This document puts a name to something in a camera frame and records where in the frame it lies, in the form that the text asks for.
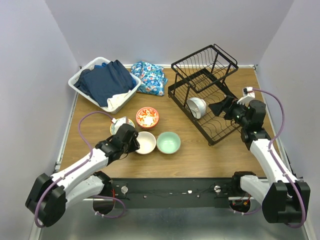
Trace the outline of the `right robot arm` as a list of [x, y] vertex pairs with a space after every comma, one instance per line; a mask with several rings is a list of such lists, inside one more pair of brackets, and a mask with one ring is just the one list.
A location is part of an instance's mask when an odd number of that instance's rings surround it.
[[311, 189], [286, 168], [276, 153], [263, 127], [266, 105], [260, 100], [251, 100], [248, 106], [228, 100], [223, 110], [225, 119], [241, 127], [242, 142], [258, 160], [268, 180], [265, 183], [257, 176], [243, 175], [230, 183], [230, 191], [236, 196], [245, 192], [253, 196], [268, 223], [301, 227], [307, 219]]

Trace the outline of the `yellow sun patterned bowl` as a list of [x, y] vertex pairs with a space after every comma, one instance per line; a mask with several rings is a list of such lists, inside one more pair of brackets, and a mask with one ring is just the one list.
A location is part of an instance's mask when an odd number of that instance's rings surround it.
[[[127, 123], [135, 128], [135, 124], [131, 119], [128, 118]], [[110, 134], [114, 135], [117, 132], [117, 130], [118, 130], [118, 127], [115, 127], [115, 124], [112, 123], [109, 128]]]

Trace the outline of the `white ribbed bowl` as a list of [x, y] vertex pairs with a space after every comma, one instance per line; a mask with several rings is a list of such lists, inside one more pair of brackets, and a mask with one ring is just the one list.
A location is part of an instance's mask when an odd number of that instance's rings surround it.
[[191, 114], [197, 120], [201, 119], [206, 114], [207, 104], [202, 98], [191, 97], [186, 101]]

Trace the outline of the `beige bowl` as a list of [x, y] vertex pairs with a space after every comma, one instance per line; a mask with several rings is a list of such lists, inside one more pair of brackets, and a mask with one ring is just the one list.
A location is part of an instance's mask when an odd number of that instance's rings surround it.
[[139, 149], [135, 152], [140, 155], [150, 154], [155, 149], [157, 144], [155, 136], [147, 131], [139, 132], [137, 141], [139, 143]]

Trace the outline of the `blue white patterned bowl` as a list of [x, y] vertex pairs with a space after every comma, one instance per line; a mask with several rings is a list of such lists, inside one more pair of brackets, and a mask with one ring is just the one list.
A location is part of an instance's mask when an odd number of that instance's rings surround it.
[[139, 127], [142, 127], [142, 128], [152, 128], [152, 127], [156, 127], [158, 123], [155, 123], [155, 124], [152, 124], [152, 125], [146, 125], [146, 124], [143, 124], [141, 122], [138, 122], [137, 125]]

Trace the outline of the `mint green bowl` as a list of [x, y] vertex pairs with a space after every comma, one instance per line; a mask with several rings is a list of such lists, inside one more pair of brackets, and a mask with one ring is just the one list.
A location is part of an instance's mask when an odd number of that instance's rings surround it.
[[181, 139], [175, 132], [163, 132], [157, 137], [156, 146], [163, 154], [171, 155], [180, 149]]

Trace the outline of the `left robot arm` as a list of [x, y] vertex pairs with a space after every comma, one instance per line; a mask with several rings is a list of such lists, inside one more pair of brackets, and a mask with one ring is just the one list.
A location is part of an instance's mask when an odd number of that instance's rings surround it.
[[119, 126], [115, 134], [90, 147], [90, 152], [63, 171], [39, 175], [29, 192], [25, 206], [34, 214], [38, 228], [51, 227], [64, 215], [66, 209], [86, 198], [110, 200], [122, 205], [116, 198], [111, 179], [101, 171], [123, 154], [143, 147], [141, 133], [129, 123]]

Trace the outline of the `orange white floral bowl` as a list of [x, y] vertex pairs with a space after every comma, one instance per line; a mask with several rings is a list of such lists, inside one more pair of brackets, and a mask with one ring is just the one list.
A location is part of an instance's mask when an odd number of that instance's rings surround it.
[[136, 113], [135, 120], [137, 123], [143, 123], [147, 126], [158, 123], [160, 115], [153, 107], [143, 107]]

